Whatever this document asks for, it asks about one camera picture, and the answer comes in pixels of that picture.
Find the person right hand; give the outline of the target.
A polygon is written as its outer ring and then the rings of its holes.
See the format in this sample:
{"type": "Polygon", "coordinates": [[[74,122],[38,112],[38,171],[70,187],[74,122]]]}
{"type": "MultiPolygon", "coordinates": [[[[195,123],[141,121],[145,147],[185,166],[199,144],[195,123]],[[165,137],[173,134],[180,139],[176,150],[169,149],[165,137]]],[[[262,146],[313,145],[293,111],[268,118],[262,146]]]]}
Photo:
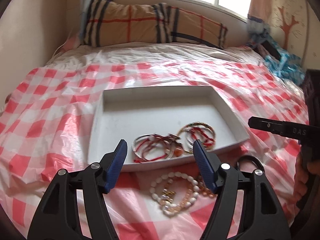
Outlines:
{"type": "Polygon", "coordinates": [[[304,170],[303,168],[303,162],[301,154],[299,153],[296,158],[296,164],[295,164],[295,176],[294,176],[294,187],[293,187],[293,202],[295,204],[294,210],[295,210],[295,216],[299,213],[298,207],[296,207],[296,203],[301,200],[301,198],[306,194],[307,192],[307,186],[306,183],[309,178],[309,173],[318,175],[320,172],[320,164],[319,160],[309,162],[307,164],[308,171],[304,170]]]}

